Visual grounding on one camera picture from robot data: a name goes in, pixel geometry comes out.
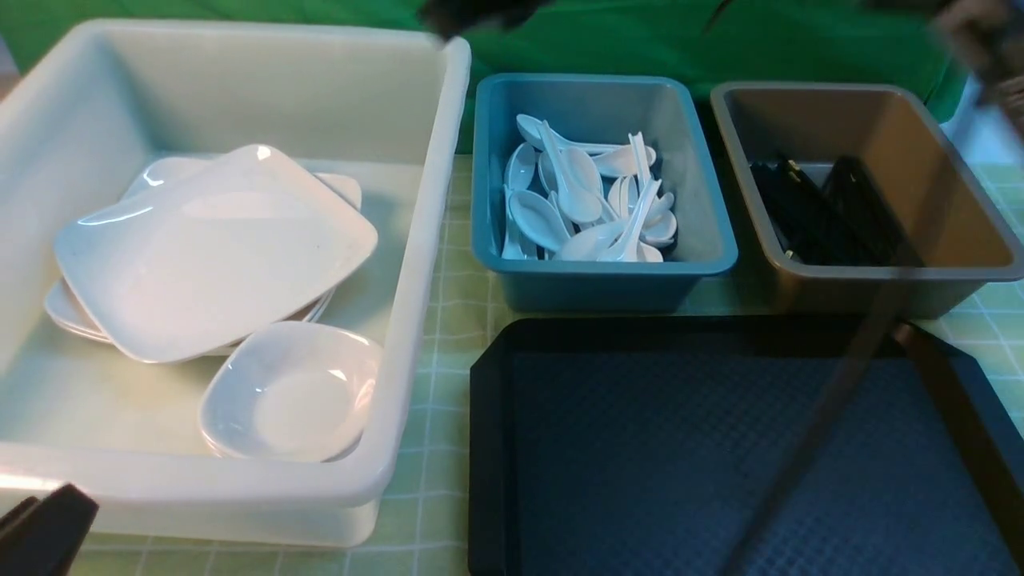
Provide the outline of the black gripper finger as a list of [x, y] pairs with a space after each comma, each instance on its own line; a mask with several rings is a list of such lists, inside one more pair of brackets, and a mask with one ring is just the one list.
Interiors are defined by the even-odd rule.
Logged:
[[14, 531], [1, 532], [2, 575], [66, 575], [99, 505], [72, 484], [40, 498]]

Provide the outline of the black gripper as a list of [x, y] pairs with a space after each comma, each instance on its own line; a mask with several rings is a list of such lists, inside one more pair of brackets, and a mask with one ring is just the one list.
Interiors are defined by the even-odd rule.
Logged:
[[516, 30], [552, 1], [425, 1], [420, 23], [442, 39], [453, 39], [480, 26]]

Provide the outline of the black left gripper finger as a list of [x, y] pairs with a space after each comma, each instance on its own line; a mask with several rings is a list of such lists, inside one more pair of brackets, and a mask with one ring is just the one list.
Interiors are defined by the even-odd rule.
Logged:
[[29, 496], [22, 500], [22, 502], [8, 510], [6, 515], [3, 515], [0, 521], [1, 532], [7, 533], [14, 531], [15, 526], [26, 520], [29, 515], [32, 515], [36, 506], [40, 503], [40, 499], [36, 496]]

